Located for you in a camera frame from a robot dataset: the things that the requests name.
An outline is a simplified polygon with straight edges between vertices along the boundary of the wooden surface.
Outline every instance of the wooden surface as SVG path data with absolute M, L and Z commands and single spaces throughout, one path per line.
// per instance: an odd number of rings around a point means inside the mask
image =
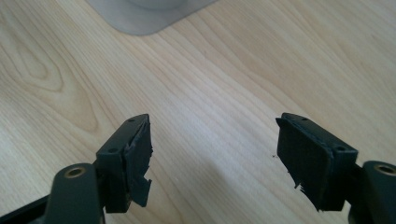
M 396 2 L 219 0 L 150 36 L 85 2 L 0 1 L 0 216 L 149 113 L 148 206 L 108 223 L 347 223 L 276 154 L 282 112 L 396 163 Z

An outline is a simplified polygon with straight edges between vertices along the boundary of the gray base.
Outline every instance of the gray base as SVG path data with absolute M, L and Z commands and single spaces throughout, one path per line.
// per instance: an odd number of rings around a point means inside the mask
M 151 35 L 216 0 L 186 0 L 172 9 L 148 9 L 129 0 L 88 0 L 117 30 L 129 35 Z

